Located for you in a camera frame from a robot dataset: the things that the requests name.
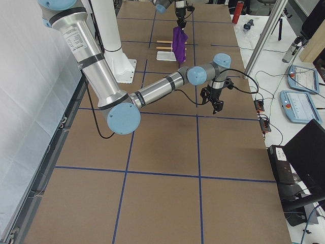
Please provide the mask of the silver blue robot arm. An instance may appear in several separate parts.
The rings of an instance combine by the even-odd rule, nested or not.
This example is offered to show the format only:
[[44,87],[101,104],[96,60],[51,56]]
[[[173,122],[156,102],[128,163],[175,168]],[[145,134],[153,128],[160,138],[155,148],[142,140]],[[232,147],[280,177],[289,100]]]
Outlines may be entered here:
[[193,67],[182,67],[161,80],[128,94],[120,89],[105,55],[101,52],[87,24],[88,13],[81,1],[39,1],[43,23],[63,35],[78,68],[89,81],[99,99],[98,107],[108,127],[116,134],[130,134],[140,124],[140,108],[173,93],[185,84],[208,83],[207,101],[222,105],[219,95],[226,87],[231,57],[218,53],[213,61]]

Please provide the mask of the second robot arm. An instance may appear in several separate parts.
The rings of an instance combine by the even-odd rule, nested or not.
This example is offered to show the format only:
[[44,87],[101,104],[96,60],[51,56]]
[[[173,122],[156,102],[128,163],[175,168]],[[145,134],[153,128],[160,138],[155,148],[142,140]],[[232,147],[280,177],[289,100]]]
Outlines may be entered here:
[[178,0],[152,0],[156,10],[163,14],[170,5],[174,4],[175,15],[179,21],[185,20],[186,9],[188,7],[187,1]]

